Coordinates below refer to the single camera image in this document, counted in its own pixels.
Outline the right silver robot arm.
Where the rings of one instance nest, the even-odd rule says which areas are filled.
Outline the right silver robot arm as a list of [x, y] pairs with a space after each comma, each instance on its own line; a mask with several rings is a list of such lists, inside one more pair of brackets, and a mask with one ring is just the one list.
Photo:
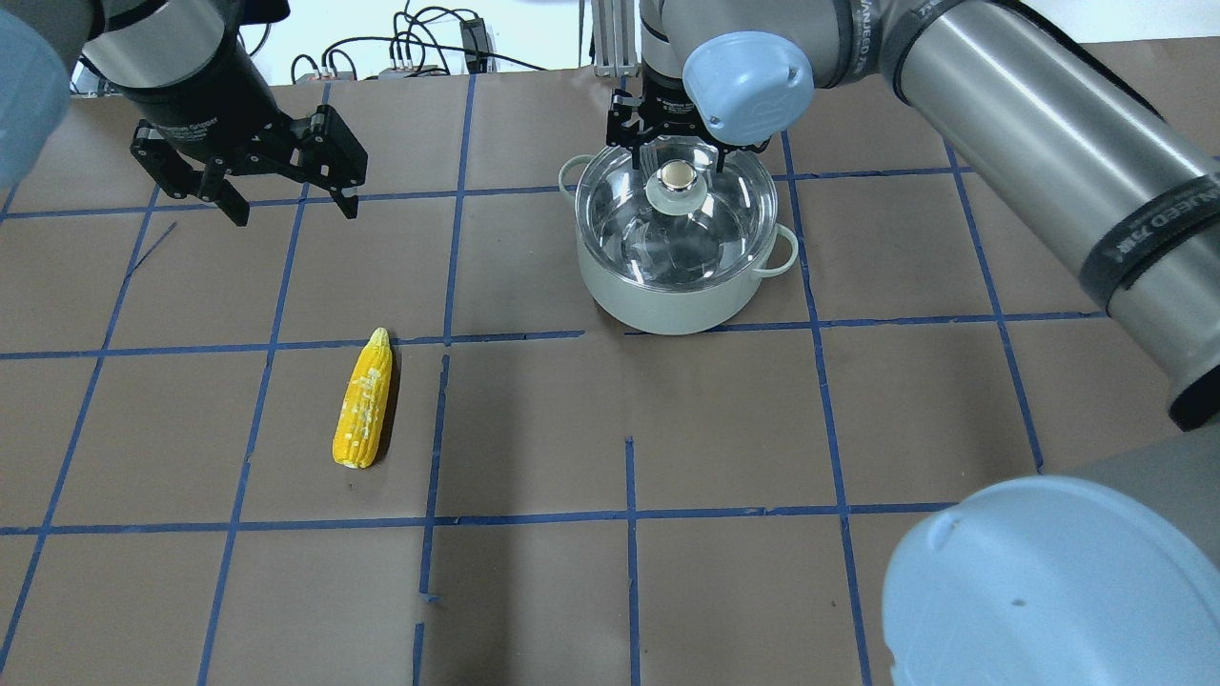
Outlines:
[[1020, 1], [645, 1], [608, 143], [756, 151], [881, 74], [1171, 378], [1180, 435], [989, 486], [884, 575], [897, 685], [1218, 682], [1218, 162]]

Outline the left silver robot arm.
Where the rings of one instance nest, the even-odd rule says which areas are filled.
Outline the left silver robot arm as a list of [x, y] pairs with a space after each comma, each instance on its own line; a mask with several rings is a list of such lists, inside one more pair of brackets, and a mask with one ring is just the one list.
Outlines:
[[74, 65], [135, 104], [131, 154], [170, 197], [220, 208], [238, 226], [240, 175], [282, 175], [357, 215], [368, 155], [336, 107], [292, 118], [242, 45], [248, 24], [274, 24], [287, 1], [5, 1], [2, 186], [30, 173], [70, 105]]

